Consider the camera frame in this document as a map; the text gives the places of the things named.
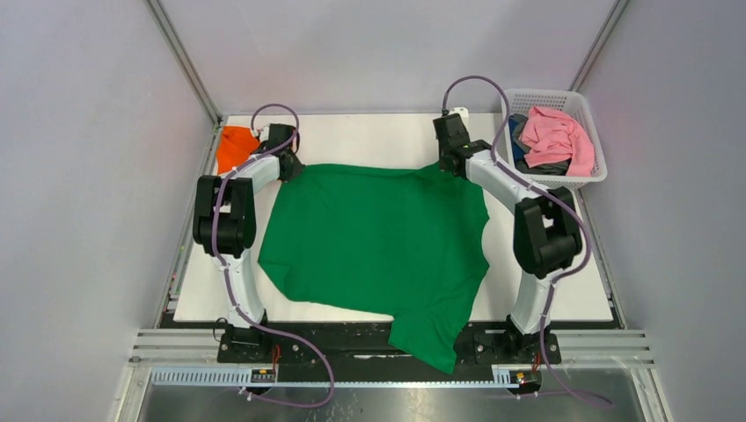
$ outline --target white board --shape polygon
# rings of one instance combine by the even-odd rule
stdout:
[[[357,114],[301,116],[305,164],[337,163],[381,168],[420,168],[437,161],[432,114]],[[472,138],[491,141],[499,114],[472,114]],[[269,122],[292,123],[288,116],[259,117],[257,127]],[[248,127],[248,116],[231,116],[228,125]],[[256,258],[280,182],[266,186],[255,197],[257,236],[253,246],[254,276],[271,321],[390,321],[386,315],[292,302],[274,286]],[[521,269],[513,257],[513,215],[486,195],[490,220],[482,248],[490,269],[479,288],[472,321],[504,320],[516,302]],[[220,273],[200,245],[193,244],[180,290],[176,321],[215,321],[226,317],[227,302]],[[581,272],[560,282],[552,308],[553,320],[609,321],[611,311],[594,259]]]

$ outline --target orange fabric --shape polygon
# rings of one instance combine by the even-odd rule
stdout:
[[[217,147],[217,174],[243,164],[258,147],[259,140],[248,127],[224,127]]]

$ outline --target gray wall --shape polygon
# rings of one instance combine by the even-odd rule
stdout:
[[[567,89],[614,0],[164,0],[224,113],[438,112],[455,79]],[[499,108],[484,84],[453,104]]]
[[[592,216],[677,421],[746,412],[744,16],[739,0],[633,2],[583,90],[609,165]]]
[[[211,127],[142,1],[0,5],[0,420],[104,420]]]

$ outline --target green t-shirt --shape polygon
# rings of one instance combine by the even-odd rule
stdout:
[[[282,185],[259,263],[291,301],[393,316],[389,344],[451,374],[487,219],[482,189],[437,164],[310,165]]]

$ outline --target laundry basket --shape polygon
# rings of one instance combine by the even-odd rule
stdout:
[[[510,103],[511,114],[520,113],[528,116],[529,109],[533,106],[550,107],[569,114],[588,133],[588,137],[593,143],[593,148],[596,152],[593,170],[588,178],[523,174],[526,178],[536,180],[550,188],[564,186],[568,189],[578,189],[589,182],[600,182],[606,178],[606,162],[603,160],[603,151],[601,150],[601,143],[598,141],[596,125],[593,124],[593,118],[590,116],[588,101],[581,94],[571,91],[530,89],[508,89],[505,90],[505,94]],[[502,110],[505,110],[505,102],[501,102]],[[508,125],[505,125],[503,140],[508,147],[508,163],[511,167],[515,168],[516,163],[513,158],[513,150],[510,146],[510,129]]]

